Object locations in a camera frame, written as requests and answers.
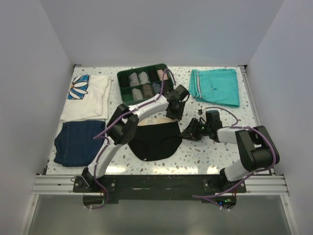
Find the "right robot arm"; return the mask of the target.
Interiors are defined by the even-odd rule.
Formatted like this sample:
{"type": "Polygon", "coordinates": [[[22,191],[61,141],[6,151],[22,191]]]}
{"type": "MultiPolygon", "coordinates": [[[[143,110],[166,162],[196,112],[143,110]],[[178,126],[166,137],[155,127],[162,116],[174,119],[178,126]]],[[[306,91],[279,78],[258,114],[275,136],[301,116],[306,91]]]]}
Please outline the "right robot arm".
{"type": "Polygon", "coordinates": [[[180,136],[193,141],[200,141],[207,136],[214,142],[237,145],[239,160],[219,173],[218,187],[223,192],[230,192],[235,187],[235,181],[271,169],[280,161],[278,150],[266,127],[223,126],[217,110],[206,111],[205,118],[193,118],[180,136]]]}

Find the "navy blue garment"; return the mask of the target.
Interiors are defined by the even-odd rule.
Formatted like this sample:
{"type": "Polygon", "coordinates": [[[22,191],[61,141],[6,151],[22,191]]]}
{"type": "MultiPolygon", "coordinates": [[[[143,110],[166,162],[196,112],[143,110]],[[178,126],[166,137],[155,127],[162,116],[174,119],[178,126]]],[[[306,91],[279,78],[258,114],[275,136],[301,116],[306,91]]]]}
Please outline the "navy blue garment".
{"type": "Polygon", "coordinates": [[[54,162],[64,167],[88,166],[103,145],[104,140],[94,140],[106,127],[104,121],[85,120],[65,122],[54,140],[54,162]]]}

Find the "black underwear beige waistband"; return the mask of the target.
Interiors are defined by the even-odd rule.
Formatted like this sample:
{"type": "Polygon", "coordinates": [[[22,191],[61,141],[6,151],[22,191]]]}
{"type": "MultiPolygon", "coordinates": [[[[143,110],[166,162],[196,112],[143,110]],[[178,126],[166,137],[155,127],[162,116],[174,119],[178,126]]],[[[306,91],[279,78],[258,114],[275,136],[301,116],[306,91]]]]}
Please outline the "black underwear beige waistband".
{"type": "Polygon", "coordinates": [[[146,118],[128,143],[132,152],[142,161],[170,158],[182,143],[179,123],[169,118],[146,118]]]}

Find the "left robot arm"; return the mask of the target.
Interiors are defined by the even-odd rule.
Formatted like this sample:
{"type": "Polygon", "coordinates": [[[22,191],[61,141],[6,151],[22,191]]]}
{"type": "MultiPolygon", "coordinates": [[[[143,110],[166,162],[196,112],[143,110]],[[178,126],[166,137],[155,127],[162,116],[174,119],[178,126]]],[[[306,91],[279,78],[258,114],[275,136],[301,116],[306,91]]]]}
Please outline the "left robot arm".
{"type": "Polygon", "coordinates": [[[117,151],[134,138],[137,126],[142,120],[163,111],[166,112],[167,118],[181,120],[185,106],[184,99],[189,96],[189,91],[179,85],[172,91],[156,94],[136,105],[120,104],[106,129],[94,137],[104,141],[94,160],[83,169],[81,177],[85,188],[90,192],[96,192],[101,188],[100,178],[105,175],[117,151]]]}

